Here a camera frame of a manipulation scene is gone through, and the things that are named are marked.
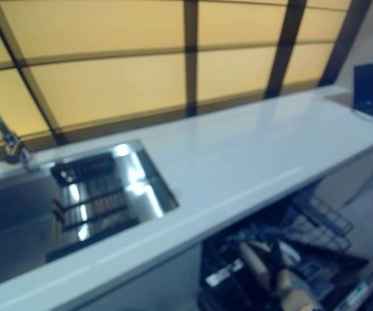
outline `laptop screen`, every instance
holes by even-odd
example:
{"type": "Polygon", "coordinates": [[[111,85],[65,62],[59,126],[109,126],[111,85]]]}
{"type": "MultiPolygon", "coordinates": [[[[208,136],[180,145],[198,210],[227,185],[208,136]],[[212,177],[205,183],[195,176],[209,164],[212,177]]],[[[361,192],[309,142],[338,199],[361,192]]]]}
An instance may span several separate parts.
{"type": "Polygon", "coordinates": [[[373,63],[355,66],[354,104],[373,101],[373,63]]]}

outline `label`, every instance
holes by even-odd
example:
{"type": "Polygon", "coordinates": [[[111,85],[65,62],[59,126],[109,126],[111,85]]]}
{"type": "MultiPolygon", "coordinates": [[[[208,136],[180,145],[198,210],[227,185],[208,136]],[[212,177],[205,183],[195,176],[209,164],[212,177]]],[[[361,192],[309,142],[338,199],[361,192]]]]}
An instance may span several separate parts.
{"type": "Polygon", "coordinates": [[[221,282],[226,280],[231,276],[232,273],[235,273],[241,270],[244,267],[244,263],[241,259],[235,259],[233,263],[227,264],[222,269],[211,274],[209,277],[205,278],[206,283],[211,287],[218,286],[221,282]]]}

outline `dishwasher rack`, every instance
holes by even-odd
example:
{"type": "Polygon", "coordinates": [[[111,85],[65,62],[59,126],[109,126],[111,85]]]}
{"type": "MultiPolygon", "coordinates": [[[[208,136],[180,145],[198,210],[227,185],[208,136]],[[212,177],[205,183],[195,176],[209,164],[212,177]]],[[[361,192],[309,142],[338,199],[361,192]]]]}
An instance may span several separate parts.
{"type": "Polygon", "coordinates": [[[298,247],[324,249],[328,260],[342,256],[351,246],[346,235],[354,225],[314,196],[313,190],[303,189],[205,241],[202,290],[222,292],[226,304],[234,304],[232,310],[280,310],[280,302],[251,278],[239,256],[240,240],[283,240],[298,247]]]}

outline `open dishwasher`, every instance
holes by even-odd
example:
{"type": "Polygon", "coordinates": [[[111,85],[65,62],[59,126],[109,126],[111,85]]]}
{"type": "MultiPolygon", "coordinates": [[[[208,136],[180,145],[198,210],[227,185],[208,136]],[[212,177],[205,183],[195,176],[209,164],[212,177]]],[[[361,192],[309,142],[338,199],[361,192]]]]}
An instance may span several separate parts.
{"type": "Polygon", "coordinates": [[[348,253],[352,222],[307,187],[204,243],[205,311],[355,310],[373,259],[348,253]]]}

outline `laptop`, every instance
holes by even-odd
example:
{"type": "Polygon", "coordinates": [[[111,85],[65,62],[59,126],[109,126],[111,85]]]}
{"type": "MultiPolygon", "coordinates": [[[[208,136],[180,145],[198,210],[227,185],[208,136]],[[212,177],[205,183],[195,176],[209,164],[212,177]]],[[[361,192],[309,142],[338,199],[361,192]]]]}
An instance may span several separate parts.
{"type": "Polygon", "coordinates": [[[373,63],[355,66],[354,109],[373,116],[373,63]]]}

